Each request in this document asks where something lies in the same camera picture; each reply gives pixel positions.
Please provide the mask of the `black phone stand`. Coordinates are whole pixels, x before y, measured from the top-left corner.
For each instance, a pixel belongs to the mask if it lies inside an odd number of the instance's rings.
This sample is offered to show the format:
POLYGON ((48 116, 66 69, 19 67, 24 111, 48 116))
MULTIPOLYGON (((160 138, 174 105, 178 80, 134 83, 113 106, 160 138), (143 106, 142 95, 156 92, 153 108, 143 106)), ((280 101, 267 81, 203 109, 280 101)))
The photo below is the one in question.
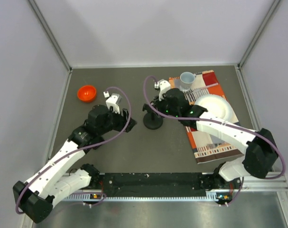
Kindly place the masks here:
POLYGON ((157 130, 163 124, 163 118, 156 114, 148 104, 144 104, 142 111, 146 111, 143 117, 143 124, 150 130, 157 130))

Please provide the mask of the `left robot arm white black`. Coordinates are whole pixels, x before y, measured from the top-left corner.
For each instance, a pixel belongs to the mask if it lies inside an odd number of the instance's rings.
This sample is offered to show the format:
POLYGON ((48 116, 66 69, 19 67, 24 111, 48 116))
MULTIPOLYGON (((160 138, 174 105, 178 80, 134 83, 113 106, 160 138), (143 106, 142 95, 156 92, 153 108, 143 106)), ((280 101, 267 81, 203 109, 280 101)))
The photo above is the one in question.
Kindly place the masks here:
POLYGON ((84 164, 71 176, 66 171, 83 158, 91 149, 109 143, 103 135, 117 131, 129 132, 136 121, 131 109, 120 109, 119 105, 95 105, 84 123, 74 129, 59 151, 31 178, 18 181, 13 186, 15 211, 26 214, 35 223, 46 219, 54 207, 74 192, 99 184, 98 171, 93 165, 84 164))

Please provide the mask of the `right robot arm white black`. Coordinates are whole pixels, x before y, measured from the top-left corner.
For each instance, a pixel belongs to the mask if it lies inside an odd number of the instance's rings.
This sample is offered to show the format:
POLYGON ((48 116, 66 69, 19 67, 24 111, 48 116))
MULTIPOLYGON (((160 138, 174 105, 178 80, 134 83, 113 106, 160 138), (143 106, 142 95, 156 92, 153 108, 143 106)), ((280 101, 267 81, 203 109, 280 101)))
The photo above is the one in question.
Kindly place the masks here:
POLYGON ((231 123, 232 107, 219 95, 204 95, 190 104, 182 91, 173 88, 156 96, 149 107, 162 117, 177 119, 183 126, 214 136, 243 154, 214 170, 213 181, 219 188, 245 176, 265 179, 279 157, 272 133, 264 128, 255 131, 231 123))

